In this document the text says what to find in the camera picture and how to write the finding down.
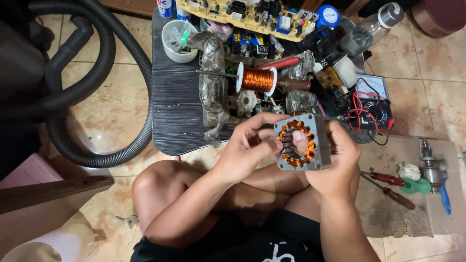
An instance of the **blue cap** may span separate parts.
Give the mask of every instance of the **blue cap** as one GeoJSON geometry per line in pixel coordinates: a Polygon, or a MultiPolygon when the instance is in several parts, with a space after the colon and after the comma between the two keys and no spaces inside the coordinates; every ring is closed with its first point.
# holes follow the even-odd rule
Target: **blue cap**
{"type": "Polygon", "coordinates": [[[320,26],[331,26],[335,28],[340,22],[340,14],[336,10],[336,8],[331,5],[321,6],[317,10],[317,14],[319,15],[319,19],[315,24],[316,28],[320,26]]]}

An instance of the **black table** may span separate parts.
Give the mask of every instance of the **black table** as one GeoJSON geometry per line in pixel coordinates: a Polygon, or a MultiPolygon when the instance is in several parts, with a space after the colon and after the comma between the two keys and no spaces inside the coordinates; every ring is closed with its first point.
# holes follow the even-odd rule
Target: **black table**
{"type": "MultiPolygon", "coordinates": [[[[199,57],[180,64],[164,52],[162,29],[173,19],[163,18],[158,9],[152,16],[152,139],[164,154],[177,156],[207,146],[202,132],[202,103],[199,99],[199,57]]],[[[231,137],[233,129],[224,128],[220,140],[231,137]]]]}

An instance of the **battery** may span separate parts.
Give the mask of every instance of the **battery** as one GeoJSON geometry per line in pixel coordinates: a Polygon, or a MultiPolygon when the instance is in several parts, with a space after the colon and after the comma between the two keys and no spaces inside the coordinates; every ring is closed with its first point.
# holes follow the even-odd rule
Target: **battery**
{"type": "Polygon", "coordinates": [[[172,0],[157,0],[158,11],[160,16],[171,18],[173,16],[172,0]]]}
{"type": "Polygon", "coordinates": [[[191,14],[179,7],[176,7],[176,13],[178,14],[178,20],[191,22],[191,14]]]}

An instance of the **vacuum hose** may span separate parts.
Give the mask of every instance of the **vacuum hose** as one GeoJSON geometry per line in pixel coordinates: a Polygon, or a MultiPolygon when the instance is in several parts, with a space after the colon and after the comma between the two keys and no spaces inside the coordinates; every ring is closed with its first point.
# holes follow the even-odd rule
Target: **vacuum hose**
{"type": "Polygon", "coordinates": [[[52,95],[45,97],[34,104],[8,107],[0,109],[0,119],[13,119],[46,115],[47,129],[57,150],[72,162],[93,168],[107,168],[121,165],[139,155],[152,139],[152,63],[142,50],[141,46],[129,33],[125,26],[101,3],[97,0],[76,0],[80,5],[73,2],[44,1],[34,2],[29,5],[33,13],[39,14],[71,14],[86,18],[96,28],[100,38],[100,52],[96,63],[90,72],[80,81],[62,90],[61,71],[68,62],[75,56],[74,52],[85,44],[79,41],[78,34],[90,37],[86,28],[86,22],[74,18],[72,21],[82,32],[73,35],[70,41],[66,41],[59,52],[50,60],[50,66],[46,66],[46,83],[52,91],[52,95]],[[65,119],[59,110],[72,106],[90,96],[107,78],[113,61],[115,59],[115,39],[113,33],[122,41],[134,57],[137,65],[144,76],[147,91],[149,94],[149,108],[143,129],[127,147],[120,151],[101,155],[91,152],[84,152],[77,146],[69,136],[65,119]]]}

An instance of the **copper winding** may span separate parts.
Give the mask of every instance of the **copper winding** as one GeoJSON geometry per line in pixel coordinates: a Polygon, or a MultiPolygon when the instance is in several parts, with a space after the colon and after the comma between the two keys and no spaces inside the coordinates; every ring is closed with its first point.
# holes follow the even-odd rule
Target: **copper winding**
{"type": "Polygon", "coordinates": [[[272,90],[274,73],[269,70],[244,69],[241,88],[267,93],[272,90]]]}
{"type": "Polygon", "coordinates": [[[280,155],[288,164],[292,166],[302,166],[303,164],[309,162],[314,157],[314,148],[315,148],[314,135],[311,134],[311,132],[309,132],[309,129],[307,129],[304,126],[304,123],[302,121],[293,120],[282,128],[282,130],[277,136],[277,140],[280,140],[281,142],[283,142],[283,139],[285,138],[285,134],[291,129],[302,131],[308,137],[309,145],[306,150],[306,154],[304,155],[304,157],[301,157],[299,159],[294,159],[294,158],[291,158],[285,155],[284,150],[289,147],[284,147],[281,150],[280,155]]]}

